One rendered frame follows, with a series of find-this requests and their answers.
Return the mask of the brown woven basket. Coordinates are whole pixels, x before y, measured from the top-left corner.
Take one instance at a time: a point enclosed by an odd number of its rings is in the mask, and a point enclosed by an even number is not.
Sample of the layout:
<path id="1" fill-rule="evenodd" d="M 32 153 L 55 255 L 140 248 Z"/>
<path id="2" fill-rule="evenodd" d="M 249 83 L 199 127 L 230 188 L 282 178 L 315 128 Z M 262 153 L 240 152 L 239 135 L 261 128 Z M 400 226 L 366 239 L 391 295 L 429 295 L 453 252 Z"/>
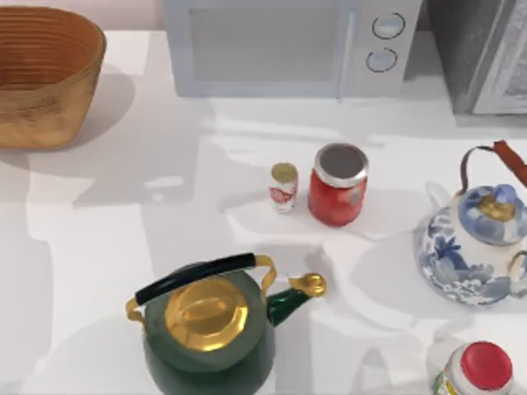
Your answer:
<path id="1" fill-rule="evenodd" d="M 0 149 L 72 142 L 91 106 L 105 50 L 103 30 L 85 16 L 0 6 Z"/>

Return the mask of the red capped white bottle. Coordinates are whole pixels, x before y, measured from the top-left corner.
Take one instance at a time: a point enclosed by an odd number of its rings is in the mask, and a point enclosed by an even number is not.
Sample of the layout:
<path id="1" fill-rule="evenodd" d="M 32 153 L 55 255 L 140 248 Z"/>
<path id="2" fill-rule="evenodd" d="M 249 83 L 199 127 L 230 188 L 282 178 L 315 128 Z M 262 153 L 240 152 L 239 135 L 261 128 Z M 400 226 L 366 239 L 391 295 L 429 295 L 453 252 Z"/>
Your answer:
<path id="1" fill-rule="evenodd" d="M 492 342 L 459 346 L 435 377 L 432 395 L 511 395 L 513 364 Z"/>

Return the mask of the microwave knob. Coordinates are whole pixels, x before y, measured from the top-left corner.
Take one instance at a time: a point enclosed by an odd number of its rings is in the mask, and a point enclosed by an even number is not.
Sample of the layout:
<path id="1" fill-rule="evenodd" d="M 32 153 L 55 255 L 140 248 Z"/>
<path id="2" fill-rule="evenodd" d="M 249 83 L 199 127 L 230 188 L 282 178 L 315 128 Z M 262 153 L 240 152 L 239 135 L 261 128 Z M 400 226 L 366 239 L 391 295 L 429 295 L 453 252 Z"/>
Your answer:
<path id="1" fill-rule="evenodd" d="M 370 52 L 366 57 L 366 66 L 374 73 L 387 72 L 391 70 L 397 62 L 397 53 L 389 48 Z"/>
<path id="2" fill-rule="evenodd" d="M 391 40 L 402 34 L 405 28 L 403 16 L 396 12 L 378 16 L 372 23 L 373 34 L 381 40 Z"/>

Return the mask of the grey cabinet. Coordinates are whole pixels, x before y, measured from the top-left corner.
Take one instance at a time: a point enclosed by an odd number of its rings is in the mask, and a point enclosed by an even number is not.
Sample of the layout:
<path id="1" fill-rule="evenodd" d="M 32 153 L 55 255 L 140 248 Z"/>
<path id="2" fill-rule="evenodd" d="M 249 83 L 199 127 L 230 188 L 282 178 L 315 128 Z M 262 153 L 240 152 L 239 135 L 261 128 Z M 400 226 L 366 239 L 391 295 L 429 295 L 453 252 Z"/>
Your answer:
<path id="1" fill-rule="evenodd" d="M 453 112 L 527 114 L 527 0 L 427 0 Z"/>

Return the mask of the blue and white teapot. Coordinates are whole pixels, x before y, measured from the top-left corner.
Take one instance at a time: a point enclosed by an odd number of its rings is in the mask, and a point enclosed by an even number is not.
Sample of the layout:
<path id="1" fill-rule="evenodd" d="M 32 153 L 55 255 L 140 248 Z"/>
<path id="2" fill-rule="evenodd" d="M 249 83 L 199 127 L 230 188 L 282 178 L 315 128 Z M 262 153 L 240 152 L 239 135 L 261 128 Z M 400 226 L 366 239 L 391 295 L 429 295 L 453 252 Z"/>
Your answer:
<path id="1" fill-rule="evenodd" d="M 459 304 L 527 298 L 527 201 L 509 184 L 470 186 L 469 157 L 460 163 L 459 191 L 422 233 L 422 273 Z"/>

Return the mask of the microwave door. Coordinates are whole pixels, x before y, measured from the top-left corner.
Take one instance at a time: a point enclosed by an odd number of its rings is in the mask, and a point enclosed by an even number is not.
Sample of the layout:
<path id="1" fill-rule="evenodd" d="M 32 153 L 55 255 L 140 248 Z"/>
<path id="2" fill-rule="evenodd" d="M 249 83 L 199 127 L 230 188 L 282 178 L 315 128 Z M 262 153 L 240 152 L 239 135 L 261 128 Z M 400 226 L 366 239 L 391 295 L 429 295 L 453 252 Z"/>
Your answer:
<path id="1" fill-rule="evenodd" d="M 350 0 L 162 0 L 162 15 L 180 96 L 343 96 Z"/>

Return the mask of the green and gold kettle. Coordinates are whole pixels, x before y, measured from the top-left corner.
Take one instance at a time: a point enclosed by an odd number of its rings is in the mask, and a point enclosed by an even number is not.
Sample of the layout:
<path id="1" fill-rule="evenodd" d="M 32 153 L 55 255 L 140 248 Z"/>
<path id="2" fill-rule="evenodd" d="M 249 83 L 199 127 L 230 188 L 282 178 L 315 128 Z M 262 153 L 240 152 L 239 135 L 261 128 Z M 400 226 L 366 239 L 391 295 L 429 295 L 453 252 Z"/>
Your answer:
<path id="1" fill-rule="evenodd" d="M 126 302 L 163 395 L 255 395 L 273 367 L 274 329 L 327 289 L 309 272 L 270 295 L 276 278 L 268 255 L 240 253 L 183 266 Z"/>

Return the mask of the pale microwave oven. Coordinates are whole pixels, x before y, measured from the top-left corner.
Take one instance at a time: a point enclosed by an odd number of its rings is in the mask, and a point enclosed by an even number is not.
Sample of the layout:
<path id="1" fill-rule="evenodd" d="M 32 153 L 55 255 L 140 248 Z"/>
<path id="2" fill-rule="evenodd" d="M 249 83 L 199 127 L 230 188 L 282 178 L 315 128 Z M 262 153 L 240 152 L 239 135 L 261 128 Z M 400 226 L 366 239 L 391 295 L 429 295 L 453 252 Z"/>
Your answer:
<path id="1" fill-rule="evenodd" d="M 343 75 L 343 96 L 383 97 L 395 95 L 402 85 L 408 56 L 416 31 L 422 0 L 350 0 L 354 7 L 354 22 L 347 43 Z M 379 39 L 372 32 L 372 23 L 378 16 L 396 12 L 403 16 L 405 28 L 394 39 Z M 370 52 L 389 48 L 398 55 L 398 62 L 389 71 L 374 73 L 366 66 Z"/>

